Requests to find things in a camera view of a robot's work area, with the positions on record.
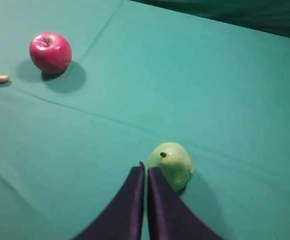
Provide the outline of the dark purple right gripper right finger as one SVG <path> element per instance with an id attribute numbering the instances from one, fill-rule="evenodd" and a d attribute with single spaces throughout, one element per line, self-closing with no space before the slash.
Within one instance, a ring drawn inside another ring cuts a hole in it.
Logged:
<path id="1" fill-rule="evenodd" d="M 158 167 L 147 171 L 147 221 L 151 240 L 221 240 L 182 202 Z"/>

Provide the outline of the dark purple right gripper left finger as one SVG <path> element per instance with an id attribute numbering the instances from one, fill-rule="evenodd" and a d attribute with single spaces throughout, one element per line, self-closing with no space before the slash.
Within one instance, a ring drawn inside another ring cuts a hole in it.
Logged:
<path id="1" fill-rule="evenodd" d="M 130 169 L 123 185 L 75 240 L 139 240 L 144 216 L 145 166 Z"/>

